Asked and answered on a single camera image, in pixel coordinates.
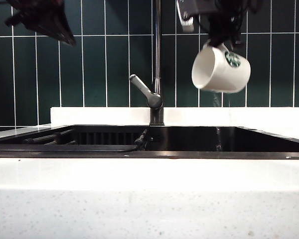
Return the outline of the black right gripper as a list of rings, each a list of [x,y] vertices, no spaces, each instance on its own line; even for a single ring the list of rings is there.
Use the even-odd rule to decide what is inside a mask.
[[[256,14],[261,8],[260,0],[198,0],[192,17],[209,34],[208,46],[218,47],[229,35],[241,33],[247,12]]]

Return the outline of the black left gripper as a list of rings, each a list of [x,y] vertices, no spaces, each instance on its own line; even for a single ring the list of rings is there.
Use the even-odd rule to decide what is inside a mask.
[[[9,0],[8,3],[17,12],[5,20],[7,26],[22,23],[29,30],[45,32],[45,35],[65,44],[76,45],[63,0]]]

